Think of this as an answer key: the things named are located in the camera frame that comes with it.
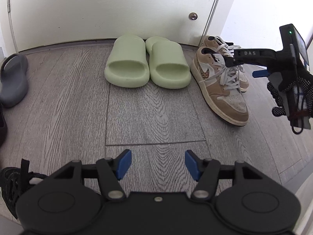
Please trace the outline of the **right gloved hand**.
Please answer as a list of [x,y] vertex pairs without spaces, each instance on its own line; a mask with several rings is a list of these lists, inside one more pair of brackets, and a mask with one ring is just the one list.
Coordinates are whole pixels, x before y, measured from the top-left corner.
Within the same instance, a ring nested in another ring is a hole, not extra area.
[[[304,66],[283,70],[280,74],[282,81],[277,87],[271,81],[267,83],[267,89],[277,104],[272,108],[273,116],[286,116],[290,121],[305,117],[312,118],[312,74]],[[282,96],[287,93],[291,93],[291,100],[295,100],[289,101],[291,105],[289,113],[286,112]]]

